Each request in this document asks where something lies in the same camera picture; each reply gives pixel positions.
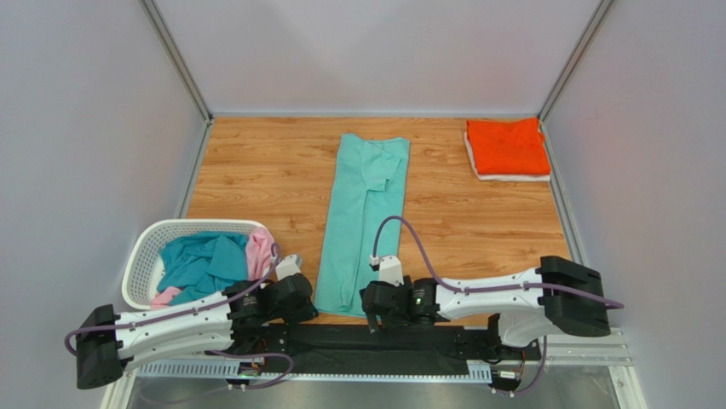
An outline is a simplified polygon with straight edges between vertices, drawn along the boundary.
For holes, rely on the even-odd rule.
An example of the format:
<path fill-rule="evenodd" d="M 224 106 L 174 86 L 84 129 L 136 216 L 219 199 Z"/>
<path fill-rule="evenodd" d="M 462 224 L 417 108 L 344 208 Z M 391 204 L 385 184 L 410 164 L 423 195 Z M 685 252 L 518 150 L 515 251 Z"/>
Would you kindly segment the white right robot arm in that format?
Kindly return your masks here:
<path fill-rule="evenodd" d="M 609 311 L 623 307 L 604 296 L 599 272 L 560 256 L 520 273 L 464 280 L 411 280 L 396 256 L 372 261 L 378 278 L 360 290 L 371 332 L 486 314 L 494 342 L 524 348 L 548 335 L 607 337 Z"/>

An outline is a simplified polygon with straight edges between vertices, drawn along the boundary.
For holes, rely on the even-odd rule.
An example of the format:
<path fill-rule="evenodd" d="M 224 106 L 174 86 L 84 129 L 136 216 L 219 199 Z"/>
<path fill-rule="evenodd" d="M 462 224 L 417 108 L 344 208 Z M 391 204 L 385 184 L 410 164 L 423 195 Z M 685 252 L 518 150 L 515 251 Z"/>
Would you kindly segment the light teal t-shirt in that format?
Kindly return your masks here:
<path fill-rule="evenodd" d="M 343 134 L 337 151 L 314 305 L 327 314 L 363 316 L 360 291 L 378 278 L 372 254 L 397 255 L 410 142 Z"/>

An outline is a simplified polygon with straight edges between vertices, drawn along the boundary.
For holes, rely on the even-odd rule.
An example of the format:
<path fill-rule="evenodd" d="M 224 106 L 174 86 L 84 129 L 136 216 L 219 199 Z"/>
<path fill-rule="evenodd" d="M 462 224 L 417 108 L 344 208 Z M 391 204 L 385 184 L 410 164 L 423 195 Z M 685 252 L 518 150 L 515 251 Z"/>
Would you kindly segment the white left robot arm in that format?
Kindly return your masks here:
<path fill-rule="evenodd" d="M 273 320 L 299 324 L 318 316 L 312 286 L 300 273 L 277 281 L 239 281 L 196 301 L 168 308 L 118 313 L 95 308 L 67 334 L 75 357 L 76 386 L 95 389 L 156 360 L 228 351 Z"/>

